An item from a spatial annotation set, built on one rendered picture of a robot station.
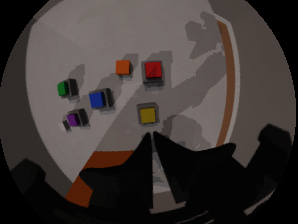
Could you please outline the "blue button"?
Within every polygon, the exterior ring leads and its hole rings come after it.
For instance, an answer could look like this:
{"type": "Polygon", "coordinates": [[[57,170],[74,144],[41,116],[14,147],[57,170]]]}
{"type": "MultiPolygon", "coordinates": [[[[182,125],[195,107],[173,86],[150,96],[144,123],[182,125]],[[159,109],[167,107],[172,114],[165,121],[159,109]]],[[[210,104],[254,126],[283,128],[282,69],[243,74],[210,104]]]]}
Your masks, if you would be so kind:
{"type": "Polygon", "coordinates": [[[108,88],[94,89],[94,91],[89,92],[89,97],[93,111],[112,107],[112,96],[110,96],[108,88]]]}

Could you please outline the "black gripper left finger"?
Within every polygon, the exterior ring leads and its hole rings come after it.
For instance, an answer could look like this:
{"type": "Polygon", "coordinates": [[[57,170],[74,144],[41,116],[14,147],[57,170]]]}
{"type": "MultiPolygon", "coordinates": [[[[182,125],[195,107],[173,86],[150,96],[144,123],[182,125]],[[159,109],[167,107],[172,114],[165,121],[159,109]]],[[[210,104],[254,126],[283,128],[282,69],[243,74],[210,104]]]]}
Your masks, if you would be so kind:
{"type": "Polygon", "coordinates": [[[85,168],[80,175],[90,189],[141,192],[145,205],[153,208],[152,135],[146,132],[136,151],[124,164],[108,168],[85,168]]]}

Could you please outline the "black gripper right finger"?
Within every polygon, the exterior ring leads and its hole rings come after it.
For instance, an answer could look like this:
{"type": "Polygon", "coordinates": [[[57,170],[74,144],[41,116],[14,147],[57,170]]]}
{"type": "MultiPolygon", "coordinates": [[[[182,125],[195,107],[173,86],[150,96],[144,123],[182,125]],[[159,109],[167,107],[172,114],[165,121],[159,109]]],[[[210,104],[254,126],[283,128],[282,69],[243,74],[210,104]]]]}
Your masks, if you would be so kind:
{"type": "Polygon", "coordinates": [[[192,151],[174,143],[157,131],[154,131],[153,141],[176,204],[186,201],[184,196],[196,180],[198,173],[226,160],[235,152],[233,143],[206,149],[206,151],[192,151]]]}

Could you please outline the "yellow button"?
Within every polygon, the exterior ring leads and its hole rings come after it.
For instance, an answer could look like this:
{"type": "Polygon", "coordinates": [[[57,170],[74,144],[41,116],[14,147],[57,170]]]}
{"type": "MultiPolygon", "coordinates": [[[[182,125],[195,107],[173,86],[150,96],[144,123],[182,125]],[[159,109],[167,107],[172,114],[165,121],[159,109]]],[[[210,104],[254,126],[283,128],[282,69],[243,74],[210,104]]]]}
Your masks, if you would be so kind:
{"type": "Polygon", "coordinates": [[[158,123],[157,103],[137,104],[137,113],[140,125],[158,123]]]}

